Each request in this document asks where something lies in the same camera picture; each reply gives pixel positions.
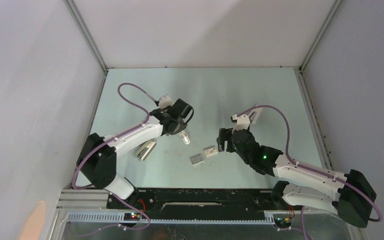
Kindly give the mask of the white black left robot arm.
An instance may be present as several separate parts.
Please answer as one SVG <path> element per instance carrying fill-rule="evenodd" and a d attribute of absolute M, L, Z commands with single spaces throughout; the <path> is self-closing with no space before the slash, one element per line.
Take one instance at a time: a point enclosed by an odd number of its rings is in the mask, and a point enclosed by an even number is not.
<path fill-rule="evenodd" d="M 157 104 L 141 123 L 121 133 L 89 135 L 76 163 L 76 176 L 83 174 L 91 187 L 116 195 L 125 208 L 136 206 L 138 194 L 137 188 L 117 172 L 118 157 L 149 140 L 179 134 L 194 115 L 193 107 L 180 98 L 172 102 L 164 96 Z"/>

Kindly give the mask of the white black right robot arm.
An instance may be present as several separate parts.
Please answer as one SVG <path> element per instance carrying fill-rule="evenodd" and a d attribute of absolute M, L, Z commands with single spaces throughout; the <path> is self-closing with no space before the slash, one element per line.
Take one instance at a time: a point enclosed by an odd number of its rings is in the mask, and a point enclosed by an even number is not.
<path fill-rule="evenodd" d="M 259 144 L 247 129 L 221 128 L 216 142 L 220 152 L 236 153 L 255 172 L 280 178 L 270 194 L 275 208 L 317 208 L 357 228 L 366 228 L 372 220 L 377 194 L 360 171 L 343 173 L 290 162 L 281 150 Z"/>

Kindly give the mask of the white staple box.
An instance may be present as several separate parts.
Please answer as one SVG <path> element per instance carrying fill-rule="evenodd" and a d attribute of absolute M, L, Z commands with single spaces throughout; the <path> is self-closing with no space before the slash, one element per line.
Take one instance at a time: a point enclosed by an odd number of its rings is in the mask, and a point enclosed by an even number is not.
<path fill-rule="evenodd" d="M 218 148 L 215 146 L 209 147 L 204 150 L 204 154 L 207 158 L 213 157 L 219 153 Z"/>

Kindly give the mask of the white small stapler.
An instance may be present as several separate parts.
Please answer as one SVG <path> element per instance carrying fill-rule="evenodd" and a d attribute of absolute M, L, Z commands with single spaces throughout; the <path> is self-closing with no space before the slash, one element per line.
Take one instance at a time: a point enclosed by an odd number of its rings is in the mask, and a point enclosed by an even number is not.
<path fill-rule="evenodd" d="M 188 134 L 187 134 L 184 130 L 180 131 L 180 132 L 179 132 L 179 135 L 180 135 L 182 141 L 183 141 L 186 145 L 189 145 L 189 144 L 191 143 L 191 140 L 190 140 Z"/>

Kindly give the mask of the grey staple strip block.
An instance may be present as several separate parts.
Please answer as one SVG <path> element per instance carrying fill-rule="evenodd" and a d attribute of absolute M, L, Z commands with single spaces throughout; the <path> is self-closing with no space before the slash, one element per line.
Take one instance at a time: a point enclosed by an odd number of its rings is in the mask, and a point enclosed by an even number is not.
<path fill-rule="evenodd" d="M 195 155 L 195 156 L 192 156 L 190 158 L 190 162 L 193 166 L 195 165 L 198 165 L 198 164 L 201 164 L 204 162 L 204 157 L 202 154 L 198 154 L 198 155 Z"/>

